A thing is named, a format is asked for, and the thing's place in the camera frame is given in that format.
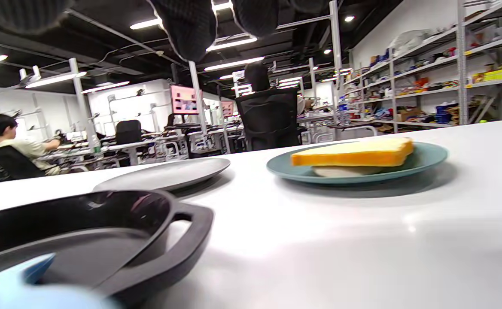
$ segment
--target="plate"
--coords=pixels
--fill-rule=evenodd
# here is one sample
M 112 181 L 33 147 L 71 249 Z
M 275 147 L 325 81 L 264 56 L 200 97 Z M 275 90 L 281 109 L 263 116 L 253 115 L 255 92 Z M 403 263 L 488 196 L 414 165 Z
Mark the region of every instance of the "plate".
M 382 172 L 364 176 L 352 177 L 321 177 L 317 176 L 310 166 L 293 166 L 291 155 L 306 149 L 325 147 L 314 146 L 305 149 L 298 149 L 281 154 L 272 158 L 266 167 L 273 174 L 284 179 L 296 180 L 298 182 L 309 182 L 313 184 L 344 185 L 359 184 L 363 182 L 382 182 L 413 175 L 429 170 L 447 159 L 447 150 L 438 145 L 430 143 L 413 142 L 414 151 L 408 156 L 402 166 L 387 167 Z
M 92 191 L 166 190 L 191 186 L 220 174 L 230 166 L 230 160 L 204 158 L 176 161 L 136 170 L 98 184 Z

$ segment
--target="pink screen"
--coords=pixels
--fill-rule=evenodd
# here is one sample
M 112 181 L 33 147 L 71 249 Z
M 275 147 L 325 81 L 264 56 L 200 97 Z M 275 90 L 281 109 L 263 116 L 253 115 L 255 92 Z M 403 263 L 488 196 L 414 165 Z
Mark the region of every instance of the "pink screen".
M 171 86 L 170 93 L 173 98 L 174 114 L 198 114 L 198 104 L 193 88 Z

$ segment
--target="man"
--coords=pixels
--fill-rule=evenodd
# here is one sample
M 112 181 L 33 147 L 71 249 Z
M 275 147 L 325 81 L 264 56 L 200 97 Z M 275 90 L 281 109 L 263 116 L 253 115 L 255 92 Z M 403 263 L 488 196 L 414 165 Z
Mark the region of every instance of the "man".
M 44 161 L 37 160 L 46 152 L 58 149 L 61 144 L 62 137 L 55 138 L 47 143 L 38 143 L 27 139 L 15 139 L 16 128 L 18 124 L 16 120 L 10 116 L 0 114 L 0 147 L 12 146 L 21 154 L 29 158 L 37 168 L 45 170 L 45 173 L 50 175 L 60 174 L 60 168 L 51 166 Z
M 270 89 L 270 77 L 268 76 L 268 68 L 260 62 L 249 63 L 245 66 L 245 79 L 247 79 L 254 92 Z M 296 99 L 296 114 L 300 115 L 304 111 L 306 100 L 303 98 Z

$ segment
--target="gray plate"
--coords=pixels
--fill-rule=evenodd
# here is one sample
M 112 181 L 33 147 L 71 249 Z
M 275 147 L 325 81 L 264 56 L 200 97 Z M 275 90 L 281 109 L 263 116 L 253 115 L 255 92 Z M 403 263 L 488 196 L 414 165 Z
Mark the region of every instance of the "gray plate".
M 230 160 L 204 158 L 172 162 L 136 170 L 98 184 L 93 191 L 110 190 L 176 190 L 220 174 Z

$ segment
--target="light blue object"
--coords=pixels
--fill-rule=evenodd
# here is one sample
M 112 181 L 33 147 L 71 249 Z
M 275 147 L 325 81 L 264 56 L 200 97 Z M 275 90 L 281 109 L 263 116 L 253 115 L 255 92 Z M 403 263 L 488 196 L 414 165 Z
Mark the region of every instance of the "light blue object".
M 347 185 L 360 184 L 365 182 L 382 182 L 385 180 L 396 179 L 404 176 L 410 176 L 429 170 L 447 159 L 447 150 L 438 145 L 430 143 L 414 142 L 414 152 L 410 154 L 404 165 L 398 167 L 389 167 L 383 169 L 380 173 L 364 176 L 352 177 L 322 177 L 317 176 L 310 166 L 293 166 L 291 155 L 301 152 L 305 149 L 298 149 L 281 154 L 272 158 L 266 164 L 270 172 L 281 178 L 296 180 L 298 182 L 308 182 L 312 184 L 326 185 Z M 310 147 L 307 149 L 325 147 L 325 145 Z
M 0 272 L 0 309 L 119 309 L 112 301 L 70 285 L 34 285 L 54 254 L 33 258 Z

